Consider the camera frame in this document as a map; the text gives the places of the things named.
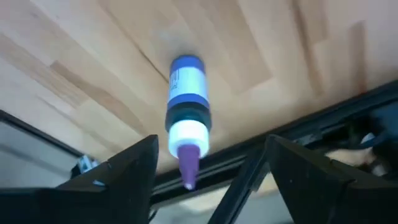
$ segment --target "plastic bottle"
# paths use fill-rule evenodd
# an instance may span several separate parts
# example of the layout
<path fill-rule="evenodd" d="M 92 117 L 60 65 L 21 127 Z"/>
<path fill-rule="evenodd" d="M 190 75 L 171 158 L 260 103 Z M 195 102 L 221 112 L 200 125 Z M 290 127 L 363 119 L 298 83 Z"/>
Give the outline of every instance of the plastic bottle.
<path fill-rule="evenodd" d="M 209 151 L 211 129 L 205 66 L 196 56 L 176 58 L 170 69 L 165 127 L 185 188 L 195 188 L 199 160 Z"/>

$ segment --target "bottle label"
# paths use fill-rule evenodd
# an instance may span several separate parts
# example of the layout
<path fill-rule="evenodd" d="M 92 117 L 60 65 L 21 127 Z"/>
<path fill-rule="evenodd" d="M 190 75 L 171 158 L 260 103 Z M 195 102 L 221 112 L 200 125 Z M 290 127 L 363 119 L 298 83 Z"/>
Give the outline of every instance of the bottle label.
<path fill-rule="evenodd" d="M 179 68 L 171 73 L 169 83 L 167 108 L 184 102 L 196 102 L 209 107 L 206 76 L 201 70 L 195 67 Z"/>

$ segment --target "wooden floor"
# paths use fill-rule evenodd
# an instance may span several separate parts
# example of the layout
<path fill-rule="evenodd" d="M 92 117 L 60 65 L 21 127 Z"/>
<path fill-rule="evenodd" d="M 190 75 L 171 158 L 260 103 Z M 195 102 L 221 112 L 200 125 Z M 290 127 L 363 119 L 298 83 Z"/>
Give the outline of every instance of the wooden floor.
<path fill-rule="evenodd" d="M 211 152 L 395 80 L 395 0 L 0 0 L 0 109 L 105 160 L 164 129 L 169 65 L 206 64 Z"/>

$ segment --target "purple nozzle tip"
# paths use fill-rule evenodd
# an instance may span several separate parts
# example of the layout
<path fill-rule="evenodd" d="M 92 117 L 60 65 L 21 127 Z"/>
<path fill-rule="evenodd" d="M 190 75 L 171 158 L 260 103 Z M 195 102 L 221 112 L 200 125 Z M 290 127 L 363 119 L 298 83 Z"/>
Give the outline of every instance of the purple nozzle tip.
<path fill-rule="evenodd" d="M 200 149 L 194 144 L 182 145 L 178 147 L 177 155 L 184 187 L 193 190 L 199 170 Z"/>

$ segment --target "white nozzle cap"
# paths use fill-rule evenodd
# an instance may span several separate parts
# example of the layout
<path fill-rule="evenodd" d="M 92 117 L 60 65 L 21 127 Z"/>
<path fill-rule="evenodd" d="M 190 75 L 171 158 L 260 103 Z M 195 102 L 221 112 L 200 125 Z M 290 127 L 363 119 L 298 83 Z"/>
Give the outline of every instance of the white nozzle cap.
<path fill-rule="evenodd" d="M 200 157 L 209 151 L 209 131 L 199 121 L 182 120 L 172 125 L 169 131 L 169 151 L 178 158 L 178 148 L 193 144 L 199 147 Z"/>

